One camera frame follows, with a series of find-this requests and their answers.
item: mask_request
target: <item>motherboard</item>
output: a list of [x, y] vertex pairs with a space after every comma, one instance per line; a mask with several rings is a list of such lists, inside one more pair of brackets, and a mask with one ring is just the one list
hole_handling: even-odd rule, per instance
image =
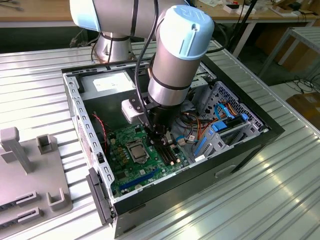
[[108, 162], [115, 180], [113, 196], [120, 197], [189, 165], [179, 146], [152, 145], [141, 125], [108, 133]]

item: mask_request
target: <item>cpu socket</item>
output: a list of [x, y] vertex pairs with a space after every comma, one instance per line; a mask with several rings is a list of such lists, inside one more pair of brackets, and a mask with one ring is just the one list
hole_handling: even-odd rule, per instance
[[129, 153], [135, 163], [144, 164], [149, 158], [149, 154], [146, 151], [141, 140], [130, 142], [126, 145]]

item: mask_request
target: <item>aluminum table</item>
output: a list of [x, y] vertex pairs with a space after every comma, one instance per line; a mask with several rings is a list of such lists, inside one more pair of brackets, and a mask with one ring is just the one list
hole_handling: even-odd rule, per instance
[[[142, 44], [133, 45], [136, 55]], [[113, 238], [112, 228], [100, 223], [86, 182], [61, 74], [62, 68], [91, 64], [90, 53], [82, 47], [0, 55], [0, 128], [18, 127], [21, 141], [45, 133], [57, 138], [73, 203], [70, 212], [8, 239]], [[119, 239], [320, 239], [319, 131], [229, 52], [208, 56], [285, 132], [242, 170]]]
[[[290, 36], [294, 37], [295, 41], [284, 54], [284, 56], [282, 57], [283, 59], [287, 59], [287, 57], [292, 53], [292, 51], [296, 48], [299, 42], [304, 43], [309, 48], [320, 54], [320, 26], [289, 27], [285, 31], [277, 45], [274, 47], [268, 58], [265, 60], [262, 69], [258, 74], [259, 78], [261, 78], [264, 75], [264, 73], [272, 63], [273, 59], [277, 56], [278, 52], [281, 50], [281, 48], [287, 42]], [[283, 59], [279, 61], [280, 65], [282, 65], [285, 62]], [[319, 66], [316, 66], [314, 69], [312, 69], [309, 75], [311, 76], [316, 70], [318, 70], [318, 68]]]

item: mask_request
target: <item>capacitor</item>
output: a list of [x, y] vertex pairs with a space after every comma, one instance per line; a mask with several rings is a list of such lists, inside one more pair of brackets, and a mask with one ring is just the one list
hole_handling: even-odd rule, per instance
[[135, 186], [134, 186], [134, 189], [135, 189], [135, 190], [137, 190], [137, 189], [139, 189], [139, 188], [142, 188], [142, 185], [141, 185], [141, 184], [138, 184], [138, 185], [135, 185]]

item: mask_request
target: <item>white label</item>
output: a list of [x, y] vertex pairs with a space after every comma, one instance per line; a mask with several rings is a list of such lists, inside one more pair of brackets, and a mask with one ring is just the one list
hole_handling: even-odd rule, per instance
[[122, 89], [128, 86], [129, 80], [124, 72], [110, 73], [108, 77], [98, 78], [93, 80], [93, 84], [98, 92]]
[[205, 155], [202, 154], [201, 156], [196, 157], [194, 160], [196, 162], [199, 162], [200, 160], [205, 159], [205, 158], [206, 158]]
[[196, 137], [195, 137], [195, 136], [193, 136], [193, 135], [190, 135], [190, 136], [189, 136], [189, 140], [190, 140], [190, 141], [195, 140], [195, 138], [196, 138]]
[[313, 96], [305, 96], [305, 99], [308, 100], [309, 103], [316, 103], [317, 100]]

